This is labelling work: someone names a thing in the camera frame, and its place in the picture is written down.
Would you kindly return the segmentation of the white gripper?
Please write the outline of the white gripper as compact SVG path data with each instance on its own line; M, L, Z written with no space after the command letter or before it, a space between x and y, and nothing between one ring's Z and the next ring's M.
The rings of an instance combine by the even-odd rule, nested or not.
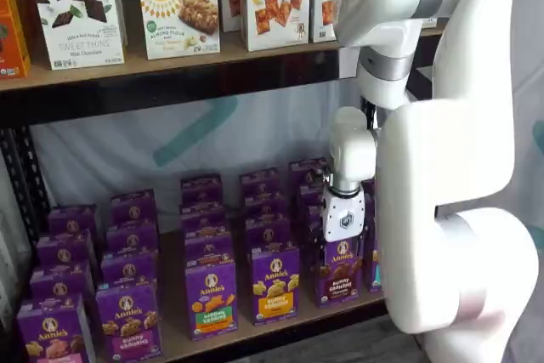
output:
M356 267L357 270L362 269L368 233L368 229L364 229L365 214L365 193L361 186L353 192L338 192L330 187L324 189L320 218L309 223L310 272L315 272L324 262L325 240L327 242L342 241L357 235Z

